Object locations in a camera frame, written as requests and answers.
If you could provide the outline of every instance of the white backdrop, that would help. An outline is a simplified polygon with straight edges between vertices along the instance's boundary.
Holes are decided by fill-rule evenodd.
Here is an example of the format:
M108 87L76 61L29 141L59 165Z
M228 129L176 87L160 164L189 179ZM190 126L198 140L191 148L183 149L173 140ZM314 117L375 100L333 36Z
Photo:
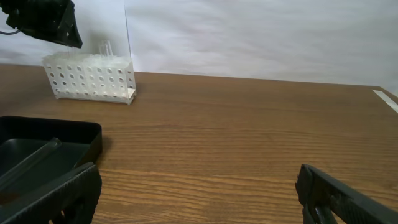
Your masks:
M110 39L118 55L129 53L123 0L74 2L83 51ZM396 0L126 0L136 71L380 85L394 93L397 11ZM1 63L39 64L38 56L64 49L17 37L0 36Z

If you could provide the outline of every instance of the white tape strip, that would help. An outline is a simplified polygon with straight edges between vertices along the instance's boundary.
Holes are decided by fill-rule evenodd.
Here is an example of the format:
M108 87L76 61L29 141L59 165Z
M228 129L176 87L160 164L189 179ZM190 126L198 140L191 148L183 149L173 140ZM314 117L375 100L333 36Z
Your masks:
M398 105L395 103L391 98L389 98L386 94L382 91L373 90L382 100L384 100L394 111L398 113Z

